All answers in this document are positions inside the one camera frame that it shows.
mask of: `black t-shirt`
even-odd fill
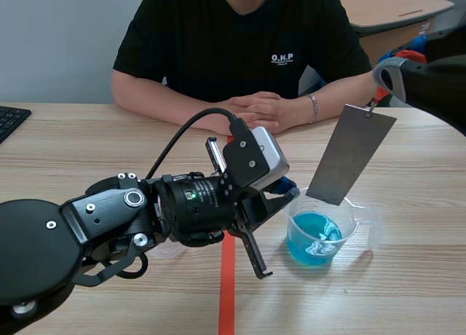
[[[296,98],[308,65],[326,82],[371,70],[339,0],[266,0],[247,15],[226,0],[143,0],[114,69],[219,102]]]

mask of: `white wall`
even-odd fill
[[[0,0],[0,101],[110,103],[141,0]]]

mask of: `measuring cup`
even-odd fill
[[[148,252],[149,255],[156,259],[174,259],[181,253],[183,253],[188,247],[181,244],[180,242],[172,242],[167,239],[162,244],[159,244]]]
[[[382,226],[371,208],[353,205],[347,198],[340,206],[306,196],[306,189],[288,207],[287,244],[290,252],[308,265],[328,264],[360,226],[369,226],[367,248],[375,250]]]

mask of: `wooden desk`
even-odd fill
[[[372,66],[390,50],[429,34],[435,17],[454,4],[445,0],[340,0]]]
[[[124,170],[143,176],[176,130],[113,106],[18,107],[33,116],[0,145],[0,202],[63,202]],[[286,221],[277,215],[256,233],[273,276],[257,280],[237,242],[236,334],[466,334],[466,140],[423,112],[380,111],[399,120],[349,197],[378,208],[381,248],[362,253],[358,236],[328,270],[308,270],[288,254]],[[334,125],[278,137],[300,186],[309,184]],[[210,173],[208,135],[190,131],[161,173]],[[141,279],[77,288],[22,334],[216,335],[220,259],[220,245],[151,259]]]

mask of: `clasped hands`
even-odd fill
[[[288,100],[273,92],[258,92],[233,97],[218,105],[243,119],[250,129],[263,126],[276,134],[309,122],[313,111],[309,102],[312,103],[308,97]]]

